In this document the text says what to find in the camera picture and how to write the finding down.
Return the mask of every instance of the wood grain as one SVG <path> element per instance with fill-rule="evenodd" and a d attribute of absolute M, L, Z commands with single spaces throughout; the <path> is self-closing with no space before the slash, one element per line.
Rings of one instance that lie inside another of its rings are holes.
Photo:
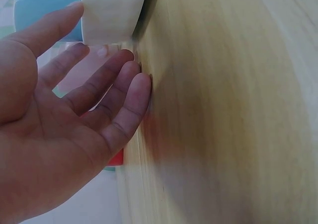
<path fill-rule="evenodd" d="M 317 223 L 317 0 L 147 0 L 125 224 Z"/>

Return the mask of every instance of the white floor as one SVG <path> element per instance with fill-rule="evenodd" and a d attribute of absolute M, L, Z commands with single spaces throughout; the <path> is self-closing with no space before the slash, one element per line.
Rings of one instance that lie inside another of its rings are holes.
<path fill-rule="evenodd" d="M 102 171 L 70 200 L 23 224 L 121 224 L 115 172 Z"/>

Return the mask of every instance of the finger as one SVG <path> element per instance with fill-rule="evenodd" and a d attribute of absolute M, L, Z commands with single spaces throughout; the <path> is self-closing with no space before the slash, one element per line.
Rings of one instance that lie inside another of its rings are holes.
<path fill-rule="evenodd" d="M 112 123 L 100 133 L 112 154 L 121 150 L 133 137 L 147 110 L 150 92 L 150 77 L 138 74 L 129 87 L 124 106 Z"/>
<path fill-rule="evenodd" d="M 110 124 L 123 106 L 132 80 L 139 73 L 140 66 L 137 62 L 130 61 L 123 66 L 114 84 L 99 105 L 83 116 L 83 120 L 90 128 L 99 130 Z"/>
<path fill-rule="evenodd" d="M 53 89 L 88 54 L 89 47 L 82 43 L 69 47 L 39 71 L 39 81 Z"/>
<path fill-rule="evenodd" d="M 123 65 L 134 59 L 129 50 L 121 50 L 110 58 L 85 84 L 62 99 L 79 116 L 96 105 L 117 78 Z"/>
<path fill-rule="evenodd" d="M 35 57 L 39 57 L 73 30 L 83 13 L 83 4 L 76 2 L 45 15 L 25 30 L 9 35 L 6 40 L 25 45 Z"/>

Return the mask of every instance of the hand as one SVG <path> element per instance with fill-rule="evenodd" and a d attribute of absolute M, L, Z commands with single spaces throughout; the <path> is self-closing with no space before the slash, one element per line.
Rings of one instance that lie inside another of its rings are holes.
<path fill-rule="evenodd" d="M 83 11 L 76 3 L 0 41 L 0 223 L 65 202 L 127 144 L 146 112 L 151 79 L 127 50 L 61 99 L 52 89 L 89 48 L 74 45 L 37 71 L 37 57 Z"/>

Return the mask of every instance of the pinky finger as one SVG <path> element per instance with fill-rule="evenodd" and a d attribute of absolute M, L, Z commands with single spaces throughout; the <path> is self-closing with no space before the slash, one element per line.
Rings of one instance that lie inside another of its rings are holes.
<path fill-rule="evenodd" d="M 149 104 L 151 79 L 138 74 L 133 79 L 124 103 L 112 123 L 101 131 L 112 154 L 121 150 L 133 137 Z"/>

